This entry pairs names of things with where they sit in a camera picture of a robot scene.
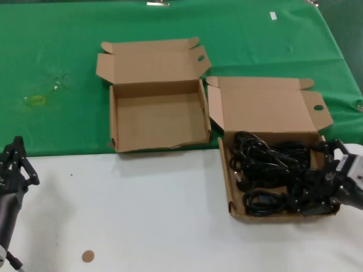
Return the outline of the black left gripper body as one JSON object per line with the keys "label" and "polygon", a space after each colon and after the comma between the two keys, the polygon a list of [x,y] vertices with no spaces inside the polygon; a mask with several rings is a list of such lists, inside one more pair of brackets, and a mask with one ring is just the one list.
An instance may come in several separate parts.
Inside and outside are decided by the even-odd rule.
{"label": "black left gripper body", "polygon": [[20,170],[1,173],[1,246],[9,246],[27,189]]}

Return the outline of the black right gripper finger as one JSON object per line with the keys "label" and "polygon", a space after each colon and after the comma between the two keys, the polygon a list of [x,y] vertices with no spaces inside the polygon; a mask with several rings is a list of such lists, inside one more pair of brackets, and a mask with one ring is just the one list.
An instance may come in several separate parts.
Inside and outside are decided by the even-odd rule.
{"label": "black right gripper finger", "polygon": [[320,141],[310,145],[310,169],[335,170],[339,161],[335,159],[335,150],[344,150],[341,140]]}
{"label": "black right gripper finger", "polygon": [[339,204],[319,199],[303,199],[300,202],[300,214],[304,217],[336,214],[339,209]]}

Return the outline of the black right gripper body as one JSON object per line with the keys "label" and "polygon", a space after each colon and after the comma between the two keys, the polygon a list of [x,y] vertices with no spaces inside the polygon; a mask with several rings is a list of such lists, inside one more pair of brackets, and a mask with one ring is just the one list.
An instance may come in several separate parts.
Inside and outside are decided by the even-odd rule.
{"label": "black right gripper body", "polygon": [[362,210],[362,161],[344,161],[340,171],[337,168],[322,170],[325,195],[330,202]]}

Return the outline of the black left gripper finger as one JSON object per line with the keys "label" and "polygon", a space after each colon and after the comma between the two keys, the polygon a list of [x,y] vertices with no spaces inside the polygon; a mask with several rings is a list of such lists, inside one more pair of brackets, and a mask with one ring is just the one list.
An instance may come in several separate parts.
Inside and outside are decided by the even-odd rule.
{"label": "black left gripper finger", "polygon": [[31,163],[27,159],[24,140],[21,136],[15,137],[15,154],[17,157],[16,161],[18,163],[18,167],[22,167],[28,175],[28,179],[26,179],[25,181],[26,185],[39,185],[39,177]]}
{"label": "black left gripper finger", "polygon": [[9,167],[9,164],[12,161],[17,139],[18,137],[15,137],[11,143],[5,145],[3,151],[1,152],[1,170],[7,169]]}

